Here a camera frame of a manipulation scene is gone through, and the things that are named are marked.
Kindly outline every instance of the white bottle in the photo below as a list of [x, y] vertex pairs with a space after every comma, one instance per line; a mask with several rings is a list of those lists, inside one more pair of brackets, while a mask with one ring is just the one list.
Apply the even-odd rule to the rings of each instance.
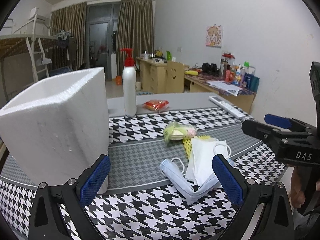
[[127, 116], [132, 117], [137, 113], [136, 70], [134, 60], [131, 57], [132, 49], [122, 49], [121, 51], [127, 52], [127, 58], [124, 61], [124, 69], [122, 72], [124, 111]]

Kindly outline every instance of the gray table surface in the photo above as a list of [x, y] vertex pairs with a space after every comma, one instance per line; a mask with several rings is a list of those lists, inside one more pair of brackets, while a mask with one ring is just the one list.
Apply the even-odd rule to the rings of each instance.
[[[174, 93], [174, 94], [154, 94], [137, 96], [137, 114], [154, 113], [143, 107], [143, 104], [152, 99], [168, 100], [169, 107], [166, 111], [171, 110], [188, 110], [199, 108], [217, 107], [216, 104], [209, 100], [210, 96], [219, 97], [228, 102], [224, 98], [215, 93]], [[124, 98], [108, 99], [109, 117], [124, 116]]]

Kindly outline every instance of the mask ear loop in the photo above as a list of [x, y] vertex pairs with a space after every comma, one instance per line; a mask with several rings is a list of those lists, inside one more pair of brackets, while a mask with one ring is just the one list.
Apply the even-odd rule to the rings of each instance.
[[224, 143], [217, 143], [217, 144], [213, 147], [213, 154], [214, 154], [214, 155], [217, 154], [215, 148], [216, 148], [218, 145], [222, 145], [222, 146], [226, 146], [226, 147], [227, 147], [227, 149], [230, 151], [230, 152], [228, 153], [228, 158], [230, 158], [231, 153], [232, 153], [231, 148], [230, 148], [230, 146], [229, 146], [228, 144], [224, 144]]
[[182, 165], [182, 172], [181, 172], [181, 174], [183, 174], [185, 167], [184, 167], [184, 164], [183, 164], [182, 160], [181, 160], [180, 158], [178, 158], [178, 157], [174, 157], [174, 158], [171, 159], [172, 162], [173, 162], [174, 160], [180, 161], [180, 163], [181, 163], [181, 165]]

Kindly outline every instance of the cartoon painting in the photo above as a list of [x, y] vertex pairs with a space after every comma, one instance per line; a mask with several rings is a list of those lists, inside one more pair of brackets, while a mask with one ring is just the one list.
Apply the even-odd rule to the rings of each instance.
[[207, 28], [206, 46], [221, 47], [222, 46], [222, 25], [214, 25]]

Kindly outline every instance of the metal bolt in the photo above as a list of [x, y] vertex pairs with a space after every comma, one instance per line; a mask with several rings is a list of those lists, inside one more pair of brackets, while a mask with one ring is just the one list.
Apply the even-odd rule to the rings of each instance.
[[75, 184], [76, 183], [76, 179], [69, 179], [68, 180], [68, 184], [69, 185], [73, 185], [73, 184]]
[[284, 187], [283, 183], [280, 182], [280, 181], [277, 182], [277, 186], [278, 186], [279, 188], [283, 188], [283, 187]]
[[250, 185], [253, 185], [256, 182], [254, 181], [254, 179], [249, 178], [249, 179], [247, 179], [247, 183], [250, 184]]
[[39, 188], [44, 188], [45, 185], [47, 185], [45, 182], [41, 182], [41, 183], [39, 184]]

